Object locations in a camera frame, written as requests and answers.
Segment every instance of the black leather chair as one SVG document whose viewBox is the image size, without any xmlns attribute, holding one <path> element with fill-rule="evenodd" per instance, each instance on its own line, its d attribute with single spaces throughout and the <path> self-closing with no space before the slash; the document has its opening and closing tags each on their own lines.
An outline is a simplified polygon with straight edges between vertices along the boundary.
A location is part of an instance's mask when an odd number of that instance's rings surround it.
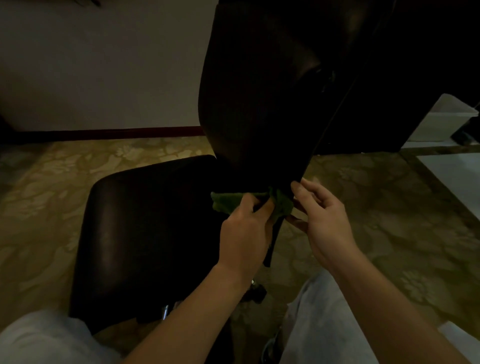
<svg viewBox="0 0 480 364">
<path fill-rule="evenodd" d="M 218 259 L 210 192 L 290 194 L 393 0 L 221 1 L 198 102 L 216 158 L 116 173 L 88 198 L 70 315 L 95 333 L 185 298 Z M 271 251 L 282 219 L 274 226 Z"/>
</svg>

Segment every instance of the patterned carpet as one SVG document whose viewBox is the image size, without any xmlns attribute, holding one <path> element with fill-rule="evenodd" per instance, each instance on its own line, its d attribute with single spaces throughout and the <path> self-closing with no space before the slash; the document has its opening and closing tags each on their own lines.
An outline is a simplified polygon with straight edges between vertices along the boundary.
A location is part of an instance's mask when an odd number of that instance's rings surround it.
<svg viewBox="0 0 480 364">
<path fill-rule="evenodd" d="M 89 190 L 111 173 L 211 154 L 204 137 L 57 142 L 0 149 L 0 329 L 41 308 L 66 311 Z M 480 337 L 480 222 L 421 166 L 415 152 L 315 156 L 305 177 L 346 205 L 357 243 L 435 325 Z M 261 305 L 232 316 L 238 363 L 256 363 L 307 277 L 320 267 L 284 223 Z M 123 353 L 156 323 L 129 320 L 97 338 Z"/>
</svg>

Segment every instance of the person's left hand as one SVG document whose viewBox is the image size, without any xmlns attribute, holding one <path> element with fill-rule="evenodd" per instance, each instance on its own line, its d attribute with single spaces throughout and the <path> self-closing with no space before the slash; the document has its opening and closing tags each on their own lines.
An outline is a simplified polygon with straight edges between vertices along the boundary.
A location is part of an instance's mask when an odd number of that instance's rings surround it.
<svg viewBox="0 0 480 364">
<path fill-rule="evenodd" d="M 272 241 L 270 216 L 275 204 L 270 198 L 257 212 L 260 201 L 252 194 L 243 195 L 240 205 L 222 224 L 220 257 L 217 266 L 239 279 L 245 290 L 262 265 Z"/>
</svg>

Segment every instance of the wall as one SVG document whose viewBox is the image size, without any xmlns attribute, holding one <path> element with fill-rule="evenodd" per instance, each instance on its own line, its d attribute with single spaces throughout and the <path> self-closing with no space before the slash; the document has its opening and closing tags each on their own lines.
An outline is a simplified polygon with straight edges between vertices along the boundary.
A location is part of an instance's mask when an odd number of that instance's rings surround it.
<svg viewBox="0 0 480 364">
<path fill-rule="evenodd" d="M 0 0 L 0 114 L 16 130 L 199 125 L 217 0 Z"/>
</svg>

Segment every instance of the person's left arm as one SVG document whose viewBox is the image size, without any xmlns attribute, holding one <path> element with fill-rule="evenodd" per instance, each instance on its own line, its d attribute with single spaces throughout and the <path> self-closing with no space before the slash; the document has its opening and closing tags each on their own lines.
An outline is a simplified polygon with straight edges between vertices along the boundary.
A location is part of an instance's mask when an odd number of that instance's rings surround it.
<svg viewBox="0 0 480 364">
<path fill-rule="evenodd" d="M 124 360 L 133 363 L 203 363 L 223 325 L 260 268 L 272 240 L 275 207 L 245 194 L 222 224 L 218 263 L 193 293 Z"/>
</svg>

